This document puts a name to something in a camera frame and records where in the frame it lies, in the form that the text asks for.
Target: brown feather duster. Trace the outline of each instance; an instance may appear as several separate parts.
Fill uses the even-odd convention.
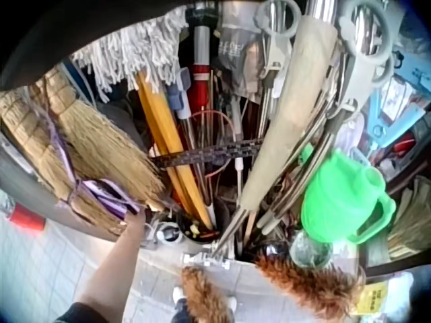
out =
[[[257,267],[274,285],[325,320],[342,321],[355,304],[362,286],[361,279],[334,266],[305,269],[285,258],[260,255]]]
[[[185,267],[181,273],[184,294],[190,315],[199,322],[229,323],[229,309],[218,289],[205,273],[195,267]]]

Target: white shoe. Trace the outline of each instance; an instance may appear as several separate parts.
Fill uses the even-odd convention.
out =
[[[236,297],[235,296],[229,296],[228,297],[228,307],[232,310],[233,313],[235,313],[237,305],[238,305],[238,302],[236,301]]]
[[[174,293],[172,293],[172,298],[174,299],[174,303],[176,304],[180,299],[186,298],[184,295],[184,290],[177,286],[174,288]]]

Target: forearm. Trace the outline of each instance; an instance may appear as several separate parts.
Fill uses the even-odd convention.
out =
[[[135,274],[143,226],[129,226],[87,284],[78,302],[89,305],[109,322],[121,322]]]

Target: red object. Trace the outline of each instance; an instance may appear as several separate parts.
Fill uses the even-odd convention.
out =
[[[416,140],[411,133],[406,133],[402,136],[396,144],[393,146],[393,151],[395,153],[406,153],[416,144]]]
[[[9,220],[19,227],[27,227],[35,231],[43,231],[45,218],[30,211],[20,204],[16,204],[15,210],[9,216]]]
[[[190,111],[193,114],[201,111],[202,106],[205,107],[205,110],[207,108],[209,66],[193,65],[190,70],[193,74],[193,82],[187,91],[187,97],[189,98]]]

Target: person's hand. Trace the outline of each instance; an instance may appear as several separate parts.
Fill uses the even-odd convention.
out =
[[[127,211],[125,221],[127,223],[127,230],[141,232],[143,234],[146,213],[145,209],[141,209],[138,214],[134,215],[132,212]]]

